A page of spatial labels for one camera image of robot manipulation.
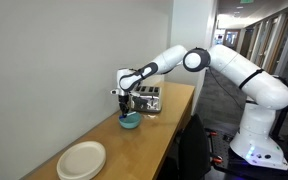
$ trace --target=black chair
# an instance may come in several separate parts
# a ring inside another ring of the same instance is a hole
[[[199,180],[211,170],[210,148],[197,114],[191,117],[179,143],[179,179]]]

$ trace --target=teal bowl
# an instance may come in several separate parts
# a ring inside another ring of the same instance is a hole
[[[134,129],[141,122],[141,115],[139,113],[134,113],[128,115],[126,118],[119,118],[120,125],[125,129]]]

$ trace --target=floor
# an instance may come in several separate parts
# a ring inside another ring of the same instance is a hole
[[[199,114],[205,127],[225,132],[235,132],[243,115],[245,99],[246,95],[230,80],[216,70],[208,69],[195,113]],[[283,123],[280,134],[288,134],[288,116]],[[171,148],[170,154],[172,157],[176,157],[176,143]],[[206,174],[205,179],[226,180],[239,178],[211,170]]]

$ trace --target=ceiling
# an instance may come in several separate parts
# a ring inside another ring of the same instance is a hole
[[[244,28],[288,8],[288,0],[219,0],[218,28]]]

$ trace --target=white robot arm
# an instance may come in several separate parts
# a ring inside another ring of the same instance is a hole
[[[122,115],[125,117],[128,112],[128,93],[139,82],[155,74],[168,73],[180,64],[190,72],[210,66],[249,96],[240,129],[230,143],[237,155],[255,166],[288,169],[281,148],[269,137],[276,110],[288,105],[288,88],[280,80],[222,45],[213,46],[208,51],[200,48],[187,51],[178,45],[166,50],[138,71],[118,70],[117,89],[111,93],[119,95]]]

